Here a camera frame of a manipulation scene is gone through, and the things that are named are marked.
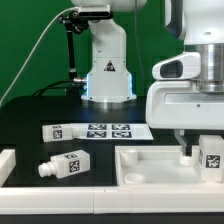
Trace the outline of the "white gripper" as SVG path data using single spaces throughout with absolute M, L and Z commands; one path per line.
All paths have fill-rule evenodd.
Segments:
M 224 130 L 224 94 L 201 93 L 193 81 L 156 81 L 147 94 L 146 122 L 151 128 L 175 129 L 182 155 L 191 157 L 184 130 Z

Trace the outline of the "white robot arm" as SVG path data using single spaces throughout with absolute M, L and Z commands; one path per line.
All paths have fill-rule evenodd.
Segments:
M 102 106 L 133 100 L 126 33 L 112 14 L 143 7 L 147 0 L 71 1 L 72 16 L 86 20 L 92 33 L 92 69 L 82 99 Z M 146 122 L 172 129 L 190 154 L 182 130 L 224 130 L 224 0 L 165 0 L 165 26 L 184 41 L 184 51 L 153 66 Z

